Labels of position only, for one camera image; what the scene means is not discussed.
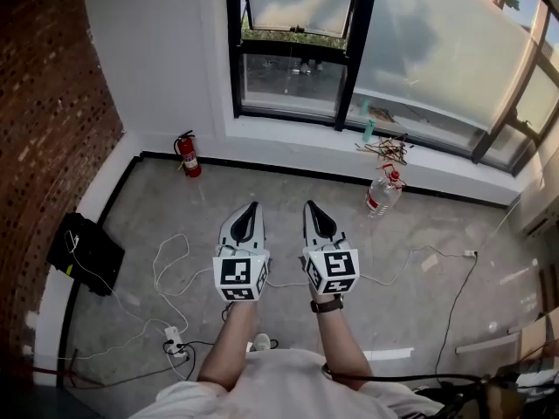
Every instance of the fiducial marker cube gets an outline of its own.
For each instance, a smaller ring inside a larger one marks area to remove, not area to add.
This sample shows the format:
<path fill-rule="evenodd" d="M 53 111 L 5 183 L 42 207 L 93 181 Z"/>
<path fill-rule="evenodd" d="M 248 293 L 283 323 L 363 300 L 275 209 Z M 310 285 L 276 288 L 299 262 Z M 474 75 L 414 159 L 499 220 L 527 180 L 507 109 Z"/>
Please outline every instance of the fiducial marker cube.
<path fill-rule="evenodd" d="M 231 256 L 213 258 L 214 281 L 224 301 L 255 301 L 268 276 L 268 257 Z"/>
<path fill-rule="evenodd" d="M 359 279 L 357 250 L 303 251 L 305 273 L 319 295 L 350 292 Z"/>

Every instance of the white shirt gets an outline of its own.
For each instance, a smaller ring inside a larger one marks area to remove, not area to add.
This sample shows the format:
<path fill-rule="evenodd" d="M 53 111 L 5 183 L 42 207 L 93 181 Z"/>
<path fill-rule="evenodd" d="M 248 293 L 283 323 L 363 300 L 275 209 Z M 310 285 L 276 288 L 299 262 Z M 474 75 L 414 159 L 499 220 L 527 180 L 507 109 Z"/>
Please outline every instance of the white shirt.
<path fill-rule="evenodd" d="M 435 415 L 443 406 L 399 383 L 365 383 L 354 391 L 327 378 L 324 357 L 299 349 L 248 353 L 230 392 L 213 383 L 180 381 L 130 419 L 396 419 Z"/>

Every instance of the white sneaker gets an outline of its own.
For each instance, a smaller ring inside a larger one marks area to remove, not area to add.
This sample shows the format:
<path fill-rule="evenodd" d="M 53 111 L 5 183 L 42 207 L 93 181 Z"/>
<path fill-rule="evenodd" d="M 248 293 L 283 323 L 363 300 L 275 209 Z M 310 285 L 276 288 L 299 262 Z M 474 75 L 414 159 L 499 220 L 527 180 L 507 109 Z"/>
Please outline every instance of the white sneaker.
<path fill-rule="evenodd" d="M 268 349 L 271 349 L 272 344 L 270 337 L 268 337 L 265 333 L 259 333 L 256 337 L 254 337 L 252 347 L 254 347 L 255 351 L 267 351 Z"/>

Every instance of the black bag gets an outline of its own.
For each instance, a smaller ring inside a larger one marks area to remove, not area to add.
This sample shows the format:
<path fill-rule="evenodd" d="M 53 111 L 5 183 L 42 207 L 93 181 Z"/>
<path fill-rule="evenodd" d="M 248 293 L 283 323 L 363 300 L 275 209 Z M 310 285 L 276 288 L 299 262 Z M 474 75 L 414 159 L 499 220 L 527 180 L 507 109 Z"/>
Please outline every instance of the black bag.
<path fill-rule="evenodd" d="M 97 223 L 69 213 L 62 219 L 46 260 L 105 296 L 111 293 L 108 287 L 113 288 L 123 258 L 124 250 Z"/>

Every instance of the wristwatch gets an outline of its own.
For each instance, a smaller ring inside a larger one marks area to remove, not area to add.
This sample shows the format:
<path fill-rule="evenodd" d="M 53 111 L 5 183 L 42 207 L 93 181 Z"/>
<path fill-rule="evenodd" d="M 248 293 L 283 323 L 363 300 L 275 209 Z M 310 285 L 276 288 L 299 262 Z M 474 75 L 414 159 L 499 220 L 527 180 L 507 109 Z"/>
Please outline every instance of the wristwatch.
<path fill-rule="evenodd" d="M 343 309 L 343 299 L 340 295 L 334 295 L 334 299 L 327 303 L 316 303 L 311 301 L 311 310 L 314 313 L 332 312 L 336 309 Z"/>

